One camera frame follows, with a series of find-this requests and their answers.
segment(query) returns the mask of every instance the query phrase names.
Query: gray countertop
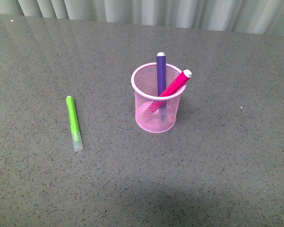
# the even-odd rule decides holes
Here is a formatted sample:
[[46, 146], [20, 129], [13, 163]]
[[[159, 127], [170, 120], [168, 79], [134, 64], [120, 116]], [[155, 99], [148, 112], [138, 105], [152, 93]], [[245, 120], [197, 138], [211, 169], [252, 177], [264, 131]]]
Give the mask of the gray countertop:
[[[161, 51], [194, 77], [153, 134], [130, 79]], [[284, 37], [0, 15], [0, 226], [284, 226]]]

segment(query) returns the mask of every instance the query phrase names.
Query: pen holder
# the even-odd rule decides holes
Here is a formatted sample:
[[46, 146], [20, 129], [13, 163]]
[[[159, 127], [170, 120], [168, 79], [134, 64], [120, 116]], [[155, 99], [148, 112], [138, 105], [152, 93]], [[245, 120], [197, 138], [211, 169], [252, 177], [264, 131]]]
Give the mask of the pen holder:
[[[166, 87], [181, 73], [177, 67], [166, 64]], [[167, 97], [157, 97], [157, 63], [148, 63], [137, 68], [132, 74], [135, 90], [135, 119], [145, 131], [165, 132], [176, 123], [180, 96], [186, 88], [182, 86], [176, 93]], [[160, 107], [151, 111], [150, 105], [159, 102]]]

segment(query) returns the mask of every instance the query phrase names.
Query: marker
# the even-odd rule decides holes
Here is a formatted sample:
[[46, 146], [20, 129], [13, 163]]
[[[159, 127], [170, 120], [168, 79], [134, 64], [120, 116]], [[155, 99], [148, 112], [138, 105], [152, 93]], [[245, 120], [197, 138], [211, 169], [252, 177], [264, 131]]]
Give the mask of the marker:
[[166, 56], [163, 52], [157, 54], [158, 96], [166, 89]]
[[[166, 56], [164, 52], [157, 54], [158, 96], [166, 89]], [[160, 107], [161, 121], [166, 119], [166, 102]]]
[[[159, 97], [166, 97], [173, 95], [176, 91], [179, 90], [192, 76], [192, 73], [190, 70], [184, 70], [180, 73], [177, 78], [174, 79], [174, 81], [165, 89]], [[151, 112], [156, 112], [157, 109], [159, 109], [162, 105], [164, 105], [165, 101], [158, 101], [153, 102], [149, 106], [149, 110]]]
[[67, 96], [66, 105], [68, 108], [68, 117], [70, 119], [71, 136], [72, 136], [72, 142], [74, 144], [74, 149], [75, 151], [81, 151], [83, 150], [83, 145], [82, 145], [80, 128], [78, 124], [77, 112], [73, 97]]

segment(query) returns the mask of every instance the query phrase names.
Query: white curtain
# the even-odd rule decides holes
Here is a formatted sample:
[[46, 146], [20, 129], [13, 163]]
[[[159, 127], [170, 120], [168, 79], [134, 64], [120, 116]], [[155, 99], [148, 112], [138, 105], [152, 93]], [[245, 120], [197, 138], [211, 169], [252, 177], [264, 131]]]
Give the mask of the white curtain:
[[0, 0], [0, 14], [284, 36], [284, 0]]

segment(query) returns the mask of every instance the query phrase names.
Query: white marker cap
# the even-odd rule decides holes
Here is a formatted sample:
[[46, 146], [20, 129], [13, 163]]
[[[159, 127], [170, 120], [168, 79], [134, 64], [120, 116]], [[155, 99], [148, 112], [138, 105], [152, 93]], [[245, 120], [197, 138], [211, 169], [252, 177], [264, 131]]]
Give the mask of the white marker cap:
[[165, 56], [165, 53], [164, 53], [164, 52], [159, 52], [159, 53], [157, 54], [157, 57], [159, 57], [159, 56]]
[[184, 75], [187, 76], [188, 78], [191, 78], [191, 76], [193, 75], [190, 70], [184, 70], [183, 73], [184, 73]]

